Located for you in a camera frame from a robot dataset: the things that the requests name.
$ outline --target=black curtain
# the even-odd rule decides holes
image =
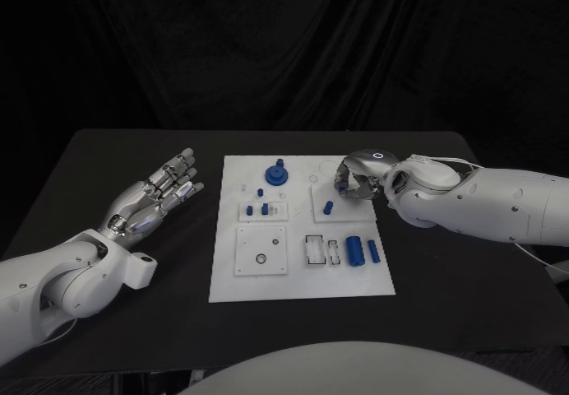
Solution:
[[[456,130],[484,165],[569,176],[565,1],[15,7],[0,63],[5,229],[81,128]]]

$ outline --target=silver robotic hand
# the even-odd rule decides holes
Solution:
[[[202,183],[191,181],[198,172],[195,161],[193,150],[186,148],[111,204],[98,231],[126,248],[152,234],[169,211],[204,189]]]
[[[39,346],[65,323],[95,314],[123,284],[133,289],[150,284],[157,261],[129,248],[205,187],[191,181],[193,162],[186,149],[134,183],[111,204],[98,230],[0,263],[0,365]]]
[[[469,165],[460,173],[451,166]],[[359,188],[349,189],[349,177]],[[353,152],[335,186],[349,199],[373,199],[382,189],[389,207],[412,225],[506,243],[569,245],[569,179],[525,170],[486,169],[458,158]]]

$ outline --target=peg board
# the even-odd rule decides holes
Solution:
[[[265,171],[276,165],[278,158],[284,159],[288,181],[276,187],[265,181]],[[211,303],[395,295],[372,202],[346,202],[333,187],[336,170],[343,159],[345,156],[225,157]],[[264,189],[263,197],[258,196],[260,188]],[[323,217],[323,202],[329,200],[335,202],[335,208],[332,214]],[[241,211],[247,208],[244,203],[254,202],[261,203],[255,205],[255,209],[263,203],[286,202],[287,219],[274,221],[268,218],[263,221],[261,217],[260,221],[255,214],[255,221],[240,221],[240,215],[244,218]],[[257,257],[263,254],[267,259],[264,264],[268,265],[274,262],[271,253],[278,251],[274,246],[264,245],[270,243],[270,238],[260,238],[257,243],[251,243],[251,250],[241,245],[238,252],[240,229],[254,226],[267,227],[267,232],[284,228],[286,239],[281,243],[286,245],[286,256],[278,256],[278,267],[283,267],[281,262],[286,260],[286,274],[237,275],[238,259],[241,265],[244,256]],[[337,240],[339,265],[333,266],[329,259],[326,265],[309,267],[304,250],[307,235],[323,235],[326,253],[329,240]],[[365,248],[365,265],[361,267],[352,267],[348,261],[346,238],[355,235],[361,237]],[[376,241],[381,263],[372,262],[369,239]],[[254,272],[274,273],[273,270]]]

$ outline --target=black table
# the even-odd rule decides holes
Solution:
[[[569,345],[569,309],[542,266],[513,245],[420,229],[378,199],[397,296],[209,304],[225,155],[348,155],[365,147],[476,160],[453,132],[84,130],[57,165],[5,258],[88,228],[130,184],[191,146],[206,188],[134,248],[159,262],[67,337],[0,370],[45,376],[227,366],[316,342],[395,342],[440,351]]]

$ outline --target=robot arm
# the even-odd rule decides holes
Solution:
[[[186,149],[146,181],[134,183],[111,204],[98,230],[0,263],[0,365],[38,346],[61,325],[95,314],[123,284],[134,289],[149,285],[157,262],[127,249],[205,187],[191,181],[198,172],[193,162]],[[42,297],[51,304],[45,309]]]
[[[352,153],[336,188],[345,198],[373,199],[385,190],[389,207],[412,225],[506,243],[569,245],[569,179],[523,170],[479,169],[460,174],[441,161],[385,151]],[[350,172],[359,188],[348,190]]]

